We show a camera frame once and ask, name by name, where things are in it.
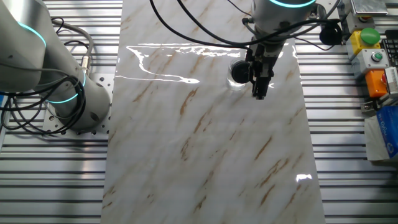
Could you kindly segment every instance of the cable bundle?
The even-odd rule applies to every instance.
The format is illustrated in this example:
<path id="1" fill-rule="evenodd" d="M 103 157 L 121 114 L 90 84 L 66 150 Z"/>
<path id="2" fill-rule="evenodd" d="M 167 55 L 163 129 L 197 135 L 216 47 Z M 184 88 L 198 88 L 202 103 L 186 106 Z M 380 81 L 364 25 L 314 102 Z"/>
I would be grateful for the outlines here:
<path id="1" fill-rule="evenodd" d="M 57 69 L 35 69 L 35 68 L 21 68 L 21 67 L 16 67 L 13 65 L 7 65 L 4 63 L 0 63 L 0 65 L 11 67 L 11 68 L 16 68 L 16 69 L 21 69 L 21 70 L 29 70 L 29 71 L 40 71 L 40 72 L 59 72 L 65 75 L 65 77 L 57 80 L 54 84 L 51 86 L 44 88 L 43 90 L 40 91 L 34 91 L 30 93 L 1 93 L 0 95 L 8 96 L 6 103 L 4 107 L 0 107 L 1 110 L 1 124 L 3 127 L 5 127 L 8 130 L 15 131 L 18 129 L 23 129 L 27 131 L 30 134 L 63 134 L 65 133 L 66 130 L 70 129 L 73 125 L 76 124 L 76 122 L 81 118 L 85 106 L 86 106 L 86 98 L 85 98 L 85 90 L 83 87 L 83 84 L 79 81 L 77 77 L 73 77 L 68 75 L 67 73 L 57 70 Z M 40 110 L 42 109 L 43 103 L 55 92 L 55 90 L 62 85 L 65 82 L 70 82 L 73 85 L 73 88 L 75 89 L 76 93 L 78 93 L 76 97 L 76 106 L 71 112 L 70 115 L 67 116 L 67 122 L 65 123 L 64 126 L 61 128 L 58 128 L 55 131 L 46 131 L 43 129 L 40 129 L 32 124 L 33 120 L 36 119 L 36 117 L 39 115 Z M 17 98 L 18 97 L 25 97 L 25 96 L 34 96 L 37 94 L 44 94 L 44 97 L 41 97 L 38 102 L 32 103 L 29 106 L 24 106 L 24 107 L 19 107 L 17 104 Z M 26 119 L 25 116 L 22 114 L 22 111 L 24 110 L 29 110 L 35 106 L 39 106 L 39 109 L 37 110 L 36 114 L 31 118 L 31 119 Z M 16 127 L 9 127 L 8 125 L 5 124 L 5 117 L 6 117 L 6 112 L 10 112 L 11 116 L 14 118 L 15 122 L 18 124 Z M 19 114 L 19 116 L 22 118 L 24 123 L 22 124 L 21 122 L 18 121 L 16 117 L 16 112 Z M 26 126 L 30 126 L 31 128 L 35 129 L 36 131 L 31 131 L 27 129 Z"/>

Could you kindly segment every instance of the black cable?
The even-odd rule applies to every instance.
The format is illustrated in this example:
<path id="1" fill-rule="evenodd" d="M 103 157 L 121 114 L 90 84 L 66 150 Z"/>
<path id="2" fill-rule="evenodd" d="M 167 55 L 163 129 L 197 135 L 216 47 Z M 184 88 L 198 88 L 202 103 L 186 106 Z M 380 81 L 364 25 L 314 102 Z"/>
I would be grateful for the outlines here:
<path id="1" fill-rule="evenodd" d="M 66 41 L 66 42 L 63 43 L 63 44 L 66 46 L 66 45 L 68 45 L 68 44 L 70 44 L 70 43 L 78 43 L 78 44 L 81 44 L 81 45 L 85 46 L 86 49 L 88 50 L 88 45 L 85 44 L 84 42 L 80 41 L 80 40 L 69 40 L 69 41 Z"/>
<path id="2" fill-rule="evenodd" d="M 62 21 L 62 23 L 61 23 L 60 27 L 58 28 L 58 30 L 55 31 L 55 33 L 58 34 L 61 31 L 63 25 L 65 24 L 65 21 L 61 17 L 53 17 L 53 18 L 51 18 L 51 21 L 54 21 L 55 19 L 60 19 Z"/>
<path id="3" fill-rule="evenodd" d="M 79 82 L 78 85 L 76 86 L 76 92 L 81 92 L 81 94 L 78 95 L 78 100 L 77 100 L 77 104 L 75 109 L 72 111 L 72 113 L 76 113 L 76 111 L 78 113 L 76 113 L 75 116 L 73 116 L 64 126 L 62 126 L 61 128 L 58 128 L 55 131 L 45 131 L 43 129 L 40 129 L 36 126 L 34 126 L 33 124 L 31 124 L 31 121 L 28 121 L 24 115 L 22 114 L 21 110 L 17 110 L 17 112 L 19 113 L 20 117 L 25 121 L 26 124 L 28 124 L 30 127 L 36 129 L 38 132 L 34 132 L 31 131 L 29 129 L 27 129 L 23 124 L 21 124 L 17 119 L 16 116 L 14 114 L 14 112 L 11 112 L 12 117 L 14 118 L 14 120 L 16 121 L 16 123 L 22 128 L 24 129 L 26 132 L 30 133 L 30 134 L 47 134 L 47 135 L 51 135 L 51 134 L 59 134 L 59 133 L 64 133 L 66 130 L 70 129 L 73 125 L 75 125 L 77 123 L 77 121 L 81 118 L 84 110 L 85 110 L 85 106 L 86 106 L 86 99 L 85 99 L 85 91 L 84 91 L 84 87 L 83 85 Z M 14 106 L 17 109 L 20 109 L 16 103 L 16 101 L 14 101 Z M 4 117 L 4 111 L 2 112 L 2 123 L 3 123 L 3 118 Z"/>
<path id="4" fill-rule="evenodd" d="M 316 46 L 316 47 L 318 47 L 319 49 L 324 50 L 324 51 L 328 51 L 328 50 L 330 50 L 330 49 L 332 49 L 332 48 L 334 47 L 334 45 L 332 45 L 332 46 L 329 47 L 328 49 L 323 49 L 323 48 L 319 47 L 317 44 L 311 43 L 311 42 L 309 42 L 309 41 L 307 41 L 307 40 L 304 40 L 304 39 L 301 39 L 301 38 L 298 38 L 298 37 L 294 37 L 294 38 L 297 39 L 297 40 L 301 40 L 301 41 L 304 41 L 304 42 L 306 42 L 306 43 L 309 43 L 309 44 L 311 44 L 311 45 L 314 45 L 314 46 Z"/>
<path id="5" fill-rule="evenodd" d="M 37 105 L 43 103 L 45 100 L 47 100 L 47 99 L 51 96 L 51 94 L 54 93 L 55 90 L 57 90 L 57 88 L 58 88 L 62 83 L 67 82 L 67 81 L 70 81 L 70 82 L 73 83 L 73 80 L 74 80 L 74 79 L 77 79 L 77 78 L 76 78 L 76 77 L 67 77 L 67 78 L 63 79 L 61 82 L 58 82 L 57 84 L 55 84 L 55 86 L 49 91 L 49 93 L 47 93 L 47 95 L 46 95 L 45 97 L 43 97 L 40 101 L 35 102 L 35 103 L 32 103 L 32 104 L 29 105 L 29 106 L 24 106 L 24 107 L 19 108 L 19 109 L 17 109 L 17 108 L 0 107 L 0 110 L 4 110 L 4 111 L 18 111 L 18 110 L 28 110 L 28 109 L 31 109 L 31 108 L 33 108 L 33 107 L 35 107 L 35 106 L 37 106 Z"/>
<path id="6" fill-rule="evenodd" d="M 11 104 L 11 99 L 13 99 L 13 100 L 15 101 L 15 98 L 9 97 L 9 98 L 7 99 L 7 101 L 6 101 L 6 104 L 4 105 L 5 107 L 8 107 L 8 105 Z M 1 113 L 1 125 L 2 125 L 3 127 L 5 127 L 6 129 L 10 130 L 10 131 L 15 131 L 15 130 L 21 129 L 21 128 L 23 128 L 24 126 L 30 124 L 34 119 L 36 119 L 36 117 L 39 115 L 40 111 L 42 110 L 42 105 L 43 105 L 43 104 L 40 104 L 40 105 L 39 105 L 39 108 L 38 108 L 36 114 L 33 115 L 33 117 L 32 117 L 30 120 L 28 120 L 28 121 L 25 122 L 24 124 L 19 125 L 19 126 L 15 127 L 15 128 L 12 128 L 12 127 L 7 126 L 7 125 L 5 124 L 5 122 L 4 122 L 4 115 L 5 115 L 5 112 L 3 111 L 3 112 Z"/>
<path id="7" fill-rule="evenodd" d="M 246 49 L 246 50 L 250 50 L 248 47 L 246 46 L 232 46 L 232 45 L 225 45 L 225 44 L 214 44 L 214 43 L 210 43 L 210 42 L 204 42 L 201 40 L 195 40 L 193 38 L 187 37 L 186 35 L 183 35 L 181 33 L 179 33 L 178 31 L 174 30 L 173 28 L 171 28 L 162 18 L 162 16 L 159 14 L 159 12 L 156 9 L 156 6 L 154 4 L 154 0 L 149 0 L 150 5 L 152 6 L 152 9 L 154 10 L 157 18 L 159 19 L 159 21 L 163 24 L 163 26 L 165 26 L 166 28 L 168 28 L 169 31 L 173 32 L 175 35 L 184 38 L 185 40 L 189 40 L 191 42 L 197 43 L 197 44 L 202 44 L 202 45 L 208 45 L 208 46 L 214 46 L 214 47 L 226 47 L 226 48 L 240 48 L 240 49 Z"/>
<path id="8" fill-rule="evenodd" d="M 60 25 L 61 24 L 59 21 L 56 21 L 56 20 L 53 20 L 52 23 L 55 24 L 55 25 Z M 85 30 L 83 30 L 83 29 L 81 29 L 81 28 L 79 28 L 77 26 L 73 26 L 73 25 L 67 24 L 66 22 L 63 23 L 63 27 L 66 28 L 66 29 L 70 29 L 72 31 L 75 31 L 75 32 L 77 32 L 77 33 L 79 33 L 79 34 L 81 34 L 81 35 L 86 37 L 86 39 L 88 40 L 88 50 L 87 50 L 85 56 L 90 57 L 91 53 L 93 51 L 93 48 L 94 48 L 94 40 L 91 37 L 91 35 L 89 33 L 87 33 Z"/>
<path id="9" fill-rule="evenodd" d="M 325 15 L 324 18 L 321 18 L 321 19 L 329 18 L 329 16 L 336 10 L 336 8 L 340 4 L 340 2 L 341 2 L 341 0 L 336 1 L 335 4 L 333 5 L 333 7 L 330 9 L 330 11 Z M 290 34 L 290 35 L 276 37 L 275 40 L 287 40 L 287 39 L 290 39 L 290 38 L 298 37 L 300 35 L 306 34 L 307 32 L 310 32 L 311 30 L 317 28 L 318 26 L 319 26 L 319 24 L 315 24 L 315 25 L 311 26 L 310 28 L 305 29 L 305 30 L 303 30 L 301 32 L 298 32 L 296 34 Z"/>
<path id="10" fill-rule="evenodd" d="M 249 13 L 243 11 L 242 9 L 240 9 L 238 6 L 236 6 L 233 2 L 231 2 L 231 0 L 227 0 L 229 3 L 231 3 L 237 10 L 241 11 L 242 13 L 245 13 L 248 16 L 251 16 Z"/>
<path id="11" fill-rule="evenodd" d="M 201 28 L 203 31 L 205 31 L 208 35 L 212 36 L 213 38 L 224 42 L 226 44 L 230 44 L 230 45 L 234 45 L 234 46 L 247 46 L 247 45 L 254 45 L 254 44 L 259 44 L 261 42 L 264 42 L 266 40 L 269 40 L 273 37 L 277 37 L 279 34 L 283 34 L 284 32 L 287 32 L 291 29 L 297 28 L 297 27 L 301 27 L 303 25 L 306 24 L 311 24 L 311 23 L 317 23 L 317 24 L 330 24 L 333 27 L 336 27 L 336 29 L 340 29 L 340 27 L 337 25 L 337 22 L 339 20 L 328 20 L 328 19 L 314 19 L 314 20 L 307 20 L 307 21 L 302 21 L 302 22 L 298 22 L 295 23 L 291 26 L 285 27 L 283 29 L 278 30 L 277 32 L 274 32 L 272 34 L 269 34 L 265 37 L 261 37 L 260 39 L 254 40 L 254 41 L 250 41 L 250 42 L 233 42 L 233 41 L 229 41 L 229 40 L 225 40 L 222 39 L 221 37 L 218 37 L 217 35 L 215 35 L 214 33 L 210 32 L 208 29 L 206 29 L 206 27 L 204 27 L 203 25 L 200 24 L 200 22 L 190 13 L 190 11 L 185 7 L 185 5 L 182 3 L 181 0 L 177 0 L 177 2 L 180 4 L 181 8 L 184 10 L 184 12 L 187 14 L 187 16 L 189 16 L 189 18 L 199 27 Z"/>

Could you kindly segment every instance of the blue led ring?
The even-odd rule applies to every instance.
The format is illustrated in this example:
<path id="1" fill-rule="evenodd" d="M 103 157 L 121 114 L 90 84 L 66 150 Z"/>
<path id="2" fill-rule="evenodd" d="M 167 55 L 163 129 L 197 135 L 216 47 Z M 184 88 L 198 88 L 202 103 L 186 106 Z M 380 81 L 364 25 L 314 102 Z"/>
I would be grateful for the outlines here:
<path id="1" fill-rule="evenodd" d="M 86 85 L 86 73 L 83 71 L 83 74 L 85 76 L 85 79 L 83 80 L 83 87 L 84 87 L 84 85 Z M 69 98 L 67 100 L 64 100 L 64 101 L 54 102 L 54 101 L 47 100 L 47 102 L 49 102 L 49 103 L 66 103 L 66 102 L 69 102 L 69 101 L 75 99 L 76 96 L 77 96 L 77 93 L 73 97 L 71 97 L 71 98 Z"/>
<path id="2" fill-rule="evenodd" d="M 31 27 L 29 27 L 29 26 L 27 26 L 27 25 L 25 25 L 25 24 L 23 24 L 23 23 L 21 23 L 21 22 L 18 22 L 18 24 L 19 24 L 21 27 L 23 27 L 23 28 L 25 28 L 25 29 L 31 31 L 32 33 L 34 33 L 34 34 L 36 34 L 38 37 L 40 37 L 40 39 L 43 40 L 44 47 L 47 47 L 47 44 L 45 43 L 44 38 L 43 38 L 36 30 L 32 29 Z"/>
<path id="3" fill-rule="evenodd" d="M 311 0 L 307 3 L 303 3 L 303 4 L 286 4 L 286 3 L 282 3 L 280 1 L 277 0 L 269 0 L 270 2 L 277 4 L 278 6 L 282 6 L 282 7 L 290 7 L 290 8 L 298 8 L 298 7 L 305 7 L 305 6 L 309 6 L 312 3 L 314 3 L 316 0 Z"/>

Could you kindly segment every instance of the gray robot arm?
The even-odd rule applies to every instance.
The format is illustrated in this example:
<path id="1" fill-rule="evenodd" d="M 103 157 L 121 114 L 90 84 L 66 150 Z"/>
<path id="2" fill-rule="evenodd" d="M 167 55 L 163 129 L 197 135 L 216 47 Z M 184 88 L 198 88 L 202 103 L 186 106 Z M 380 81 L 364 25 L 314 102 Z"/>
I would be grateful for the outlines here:
<path id="1" fill-rule="evenodd" d="M 72 127 L 79 132 L 91 131 L 108 114 L 110 98 L 103 86 L 85 74 L 54 32 L 51 17 L 41 0 L 0 0 L 0 91 L 15 93 L 40 91 L 65 77 L 60 72 L 31 72 L 20 68 L 52 68 L 76 77 L 85 89 L 86 106 Z M 47 99 L 61 122 L 67 123 L 78 103 L 70 82 L 60 85 Z"/>

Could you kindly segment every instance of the marble slab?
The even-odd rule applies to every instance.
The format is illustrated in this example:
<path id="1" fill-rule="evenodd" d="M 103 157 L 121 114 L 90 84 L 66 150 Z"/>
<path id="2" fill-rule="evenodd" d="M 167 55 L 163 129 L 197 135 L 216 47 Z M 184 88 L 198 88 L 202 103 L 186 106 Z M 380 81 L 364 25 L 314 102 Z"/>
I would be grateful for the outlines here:
<path id="1" fill-rule="evenodd" d="M 214 41 L 176 1 L 155 3 L 180 32 Z M 251 39 L 227 0 L 185 4 L 216 34 Z M 125 0 L 122 20 L 101 224 L 325 223 L 293 40 L 258 101 L 251 85 L 227 85 L 244 50 L 177 37 L 148 0 Z"/>

